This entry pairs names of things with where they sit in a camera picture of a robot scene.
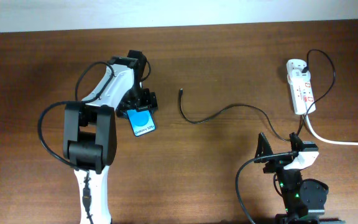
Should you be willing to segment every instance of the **white backdrop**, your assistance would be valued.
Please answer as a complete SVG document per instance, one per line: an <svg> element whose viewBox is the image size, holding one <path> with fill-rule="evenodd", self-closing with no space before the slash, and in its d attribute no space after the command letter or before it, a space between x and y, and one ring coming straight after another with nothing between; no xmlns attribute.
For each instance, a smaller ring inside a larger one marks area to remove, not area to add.
<svg viewBox="0 0 358 224"><path fill-rule="evenodd" d="M358 19L358 0L0 0L0 32Z"/></svg>

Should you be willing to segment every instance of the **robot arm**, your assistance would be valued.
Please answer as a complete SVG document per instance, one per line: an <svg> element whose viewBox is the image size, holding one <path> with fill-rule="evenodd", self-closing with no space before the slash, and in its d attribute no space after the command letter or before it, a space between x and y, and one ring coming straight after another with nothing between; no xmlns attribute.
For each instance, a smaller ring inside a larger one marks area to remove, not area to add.
<svg viewBox="0 0 358 224"><path fill-rule="evenodd" d="M67 105L65 108L63 155L72 164L84 170L75 170L80 188L80 224L110 224L111 215L107 200L109 166L116 155L117 137L114 112L127 118L132 113L157 110L155 93L142 89L140 81L146 57L142 52L131 50L127 57L113 57L109 68L96 88L83 99L94 98L106 82L111 80L100 97L84 105ZM95 133L81 131L80 127L96 126Z"/></svg>

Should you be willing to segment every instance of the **brown wooden surface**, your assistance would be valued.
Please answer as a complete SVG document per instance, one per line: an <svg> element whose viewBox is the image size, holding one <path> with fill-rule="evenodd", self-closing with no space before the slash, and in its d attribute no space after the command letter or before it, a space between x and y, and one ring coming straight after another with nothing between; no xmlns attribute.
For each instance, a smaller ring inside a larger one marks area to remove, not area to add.
<svg viewBox="0 0 358 224"><path fill-rule="evenodd" d="M178 111L178 90L192 119L229 103L258 106L287 136L296 131L285 63L325 50L337 69L332 92L311 115L316 132L358 141L358 21L286 22L149 29L72 30L0 34L0 223L79 223L80 201L73 171L42 148L36 133L41 111L74 98L81 72L96 60L142 50L153 72L144 86L157 94L157 130L136 138L117 119L118 149L108 180L109 209L117 223L218 223L244 221L234 178L255 154L263 131L274 152L290 150L267 121L248 108L227 111L192 125ZM311 56L315 96L331 83L331 67ZM85 96L104 74L84 79ZM45 138L62 151L63 108L48 114ZM358 223L358 147L316 141L320 156L303 172L330 186L325 217ZM272 176L263 165L243 171L240 189L253 217L284 212Z"/></svg>

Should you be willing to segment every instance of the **white power strip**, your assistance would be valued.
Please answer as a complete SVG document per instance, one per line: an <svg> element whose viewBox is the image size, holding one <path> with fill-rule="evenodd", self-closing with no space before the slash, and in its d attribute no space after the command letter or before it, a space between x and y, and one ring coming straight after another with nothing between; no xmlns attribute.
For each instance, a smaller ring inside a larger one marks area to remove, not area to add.
<svg viewBox="0 0 358 224"><path fill-rule="evenodd" d="M310 72L307 71L305 73L302 73L302 70L305 67L306 62L304 60L291 59L287 62L287 80L291 88L293 109L295 111L295 114L297 115L305 115L308 108L310 108L308 115L316 110L316 104L312 105L312 103L314 102L314 97L313 92L311 91ZM306 115L305 119L309 130L312 135L320 141L331 144L358 146L358 142L332 141L320 137L311 126L308 115Z"/></svg>
<svg viewBox="0 0 358 224"><path fill-rule="evenodd" d="M310 72L302 73L305 67L306 62L304 60L291 59L287 62L287 80L291 88L293 109L297 115L305 114L306 108L309 108L314 102L313 92L311 91ZM308 114L315 110L316 106L314 104Z"/></svg>

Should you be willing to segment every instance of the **power strip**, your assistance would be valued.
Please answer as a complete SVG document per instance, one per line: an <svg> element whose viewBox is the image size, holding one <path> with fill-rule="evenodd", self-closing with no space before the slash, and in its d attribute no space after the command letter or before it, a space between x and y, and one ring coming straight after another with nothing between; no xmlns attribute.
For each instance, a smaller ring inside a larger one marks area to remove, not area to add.
<svg viewBox="0 0 358 224"><path fill-rule="evenodd" d="M306 62L300 59L291 59L287 62L287 80L290 84L292 103L295 114L303 115L306 108L314 102L313 92L311 91L310 72L302 73L306 67ZM308 114L316 110L314 104Z"/></svg>

